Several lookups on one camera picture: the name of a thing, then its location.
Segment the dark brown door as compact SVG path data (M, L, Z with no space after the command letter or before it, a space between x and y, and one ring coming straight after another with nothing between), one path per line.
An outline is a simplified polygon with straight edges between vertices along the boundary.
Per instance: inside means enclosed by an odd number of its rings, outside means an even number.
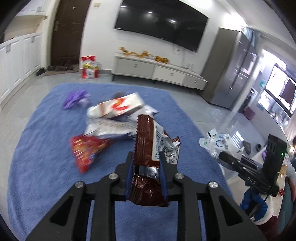
M90 0L61 0L53 27L51 64L79 64L82 33Z

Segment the white tv cabinet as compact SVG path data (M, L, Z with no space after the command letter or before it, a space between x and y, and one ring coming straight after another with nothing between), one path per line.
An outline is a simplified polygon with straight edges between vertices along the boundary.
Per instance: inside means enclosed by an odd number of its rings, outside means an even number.
M185 68L119 53L114 56L111 74L146 78L198 90L203 90L207 85L202 76Z

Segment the white red paper bag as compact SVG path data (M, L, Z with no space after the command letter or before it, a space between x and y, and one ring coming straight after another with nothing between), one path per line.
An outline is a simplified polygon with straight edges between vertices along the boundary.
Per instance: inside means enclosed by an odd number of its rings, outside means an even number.
M134 113L143 106L144 101L136 92L91 106L87 110L87 116L89 118L114 118Z

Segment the white shoe cabinet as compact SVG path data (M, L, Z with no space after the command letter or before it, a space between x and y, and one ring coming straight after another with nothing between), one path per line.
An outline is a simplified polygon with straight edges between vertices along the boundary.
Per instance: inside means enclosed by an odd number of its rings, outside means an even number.
M13 38L1 44L1 108L41 67L42 33Z

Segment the black shoe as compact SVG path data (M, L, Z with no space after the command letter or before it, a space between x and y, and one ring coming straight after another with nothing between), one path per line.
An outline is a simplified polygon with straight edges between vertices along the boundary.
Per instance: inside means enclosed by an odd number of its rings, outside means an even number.
M40 76L42 74L46 73L46 69L45 68L40 68L37 72L36 72L36 76Z

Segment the blue fluffy rug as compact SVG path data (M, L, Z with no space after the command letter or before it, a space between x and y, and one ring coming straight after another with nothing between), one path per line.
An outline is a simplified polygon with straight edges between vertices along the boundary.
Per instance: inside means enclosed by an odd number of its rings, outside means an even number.
M63 109L66 96L86 90L91 104L109 100L119 91L138 93L158 111L156 121L172 138L181 140L178 170L200 183L216 181L229 187L219 164L201 148L201 132L165 90L120 84L64 83L54 87L36 108L16 146L8 180L8 214L19 240L25 240L37 223L76 182L92 183L113 172L134 149L133 140L115 142L99 153L81 174L69 140L86 129L86 108Z

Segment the row of shoes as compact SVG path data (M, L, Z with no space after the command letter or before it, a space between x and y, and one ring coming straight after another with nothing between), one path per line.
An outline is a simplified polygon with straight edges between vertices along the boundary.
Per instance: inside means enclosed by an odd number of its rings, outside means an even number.
M68 70L70 71L73 69L74 67L70 61L62 63L60 65L50 65L47 67L47 71L57 71L57 72L68 71Z

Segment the white plastic bag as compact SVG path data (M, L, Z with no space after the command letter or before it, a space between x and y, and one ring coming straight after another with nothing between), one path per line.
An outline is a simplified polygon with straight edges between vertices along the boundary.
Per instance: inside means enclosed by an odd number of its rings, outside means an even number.
M199 145L215 159L219 158L220 153L226 152L240 160L244 151L244 147L239 149L235 145L228 133L217 133L215 128L207 133L206 138L199 138Z

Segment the dark red snack bag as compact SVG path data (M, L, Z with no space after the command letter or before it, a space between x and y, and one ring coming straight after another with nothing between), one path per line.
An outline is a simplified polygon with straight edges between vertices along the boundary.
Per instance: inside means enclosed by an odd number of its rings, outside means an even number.
M140 206L168 207L160 184L160 157L164 152L169 164L176 166L181 140L171 138L151 116L140 114L133 154L133 178L129 201Z

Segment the purple plastic bag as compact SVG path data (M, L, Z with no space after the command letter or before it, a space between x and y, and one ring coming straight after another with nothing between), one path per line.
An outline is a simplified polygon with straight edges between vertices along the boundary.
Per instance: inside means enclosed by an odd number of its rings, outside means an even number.
M86 107L90 104L91 95L86 90L78 90L70 92L63 104L63 109L70 109L76 105Z

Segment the golden dragon ornament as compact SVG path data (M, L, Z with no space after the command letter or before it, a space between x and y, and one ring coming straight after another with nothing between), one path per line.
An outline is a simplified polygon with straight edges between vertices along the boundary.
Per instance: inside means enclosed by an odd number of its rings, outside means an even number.
M118 50L121 51L125 56L136 56L138 58L148 58L151 56L148 51L142 51L140 54L138 54L135 51L128 51L125 47L119 47Z

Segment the red white gift bag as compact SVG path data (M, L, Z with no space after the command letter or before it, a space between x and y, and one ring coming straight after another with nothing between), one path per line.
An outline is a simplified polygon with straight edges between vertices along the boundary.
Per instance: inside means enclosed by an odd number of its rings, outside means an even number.
M82 78L94 79L98 78L100 63L96 61L95 55L83 56L82 61Z

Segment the silver printed flat wrapper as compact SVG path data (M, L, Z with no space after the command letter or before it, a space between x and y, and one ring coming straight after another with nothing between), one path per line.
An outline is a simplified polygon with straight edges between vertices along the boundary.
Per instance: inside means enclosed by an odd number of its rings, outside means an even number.
M135 122L122 122L107 118L90 119L84 131L85 136L109 139L134 138L137 132Z

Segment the red snack wrapper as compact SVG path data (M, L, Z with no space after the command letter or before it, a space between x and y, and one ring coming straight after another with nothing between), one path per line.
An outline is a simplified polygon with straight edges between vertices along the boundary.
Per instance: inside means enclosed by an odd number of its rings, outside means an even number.
M115 143L109 138L79 135L69 140L71 151L75 157L78 171L83 174L89 170L95 160L95 156Z

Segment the golden tiger ornament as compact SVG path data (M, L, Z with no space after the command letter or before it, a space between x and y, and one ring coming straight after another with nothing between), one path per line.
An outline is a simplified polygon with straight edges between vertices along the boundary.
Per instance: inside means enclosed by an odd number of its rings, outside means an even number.
M163 58L163 57L160 57L160 56L154 56L154 59L157 62L160 62L160 63L165 63L165 64L169 64L170 63L170 60L168 58Z

